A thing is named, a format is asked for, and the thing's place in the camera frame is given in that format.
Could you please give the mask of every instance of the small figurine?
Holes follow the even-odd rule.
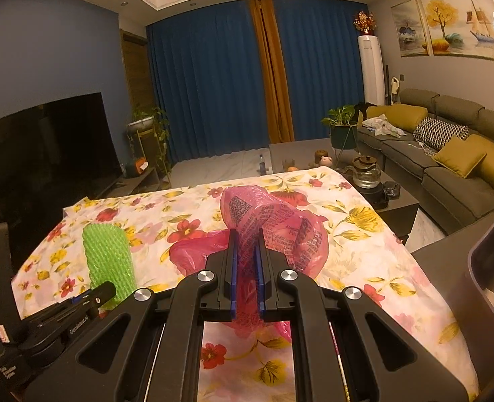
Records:
[[[333,159],[331,157],[321,157],[321,160],[319,161],[320,166],[333,166]]]

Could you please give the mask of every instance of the white tower air conditioner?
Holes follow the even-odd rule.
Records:
[[[364,79],[364,101],[384,106],[384,72],[379,40],[376,36],[359,36],[358,48]]]

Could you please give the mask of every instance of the orange curtain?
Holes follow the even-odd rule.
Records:
[[[249,5],[264,75],[269,142],[292,142],[294,140],[293,122],[288,82],[273,1],[250,0]]]

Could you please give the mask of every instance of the pink plastic bag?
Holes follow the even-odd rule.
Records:
[[[266,246],[286,255],[296,271],[315,278],[327,261],[329,244],[323,227],[326,220],[309,210],[298,210],[258,186],[226,188],[221,196],[221,215],[228,228],[239,235],[238,291],[236,319],[230,324],[238,332],[249,332],[263,326],[258,314],[254,281],[253,247],[259,229],[264,231]],[[183,275],[202,270],[206,257],[225,249],[229,232],[212,231],[200,239],[175,243],[170,260]],[[289,339],[289,328],[277,330]]]

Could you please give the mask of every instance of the green foam net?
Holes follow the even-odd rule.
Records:
[[[130,243],[122,228],[108,223],[91,223],[83,228],[83,246],[91,288],[111,281],[117,289],[116,296],[103,306],[111,310],[136,289]]]

